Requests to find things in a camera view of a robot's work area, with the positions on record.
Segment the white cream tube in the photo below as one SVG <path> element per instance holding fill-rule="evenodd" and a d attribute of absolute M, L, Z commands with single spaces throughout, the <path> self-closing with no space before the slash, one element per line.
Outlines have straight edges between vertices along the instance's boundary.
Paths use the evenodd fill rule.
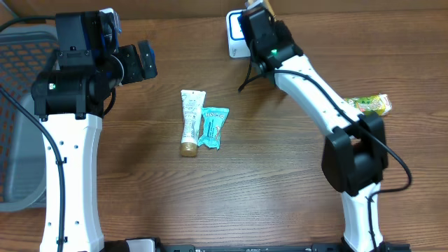
<path fill-rule="evenodd" d="M 202 107 L 206 97 L 205 91 L 182 90 L 183 133 L 181 137 L 180 154 L 183 157 L 197 155 Z"/>

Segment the teal wipes pack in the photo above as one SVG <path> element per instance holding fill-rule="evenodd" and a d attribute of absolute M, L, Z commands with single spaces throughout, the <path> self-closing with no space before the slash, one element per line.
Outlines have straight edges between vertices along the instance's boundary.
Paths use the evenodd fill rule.
<path fill-rule="evenodd" d="M 206 107 L 202 109 L 204 118 L 203 134 L 198 140 L 198 145 L 208 148 L 220 149 L 221 131 L 228 117 L 228 108 Z"/>

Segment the green juice carton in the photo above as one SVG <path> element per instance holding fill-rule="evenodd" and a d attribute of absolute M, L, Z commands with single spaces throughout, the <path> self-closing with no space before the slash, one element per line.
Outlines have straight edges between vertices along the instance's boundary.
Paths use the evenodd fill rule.
<path fill-rule="evenodd" d="M 344 100 L 365 115 L 377 113 L 379 116 L 385 116 L 392 109 L 392 104 L 387 94 L 344 98 Z"/>

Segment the orange cracker pack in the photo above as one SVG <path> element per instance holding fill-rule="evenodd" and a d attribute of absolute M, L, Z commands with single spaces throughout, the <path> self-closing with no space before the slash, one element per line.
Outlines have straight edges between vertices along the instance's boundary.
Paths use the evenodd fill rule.
<path fill-rule="evenodd" d="M 275 16 L 272 6 L 268 0 L 261 0 L 261 4 L 269 11 L 270 14 Z"/>

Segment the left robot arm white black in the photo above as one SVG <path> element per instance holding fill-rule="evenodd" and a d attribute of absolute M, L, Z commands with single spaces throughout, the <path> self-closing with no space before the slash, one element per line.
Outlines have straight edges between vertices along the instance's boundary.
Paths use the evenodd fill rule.
<path fill-rule="evenodd" d="M 154 78 L 147 41 L 120 45 L 112 9 L 60 13 L 59 48 L 31 87 L 45 144 L 46 213 L 41 251 L 155 252 L 155 238 L 106 241 L 97 206 L 97 150 L 119 85 Z"/>

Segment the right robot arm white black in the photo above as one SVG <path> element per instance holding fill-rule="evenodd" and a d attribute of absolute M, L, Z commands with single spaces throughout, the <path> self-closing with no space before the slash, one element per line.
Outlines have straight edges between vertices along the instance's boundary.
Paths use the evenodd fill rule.
<path fill-rule="evenodd" d="M 264 7 L 247 9 L 238 18 L 260 75 L 291 96 L 325 137 L 321 169 L 341 194 L 349 251 L 374 251 L 383 244 L 376 190 L 388 167 L 384 123 L 349 105 L 313 69 L 284 22 Z"/>

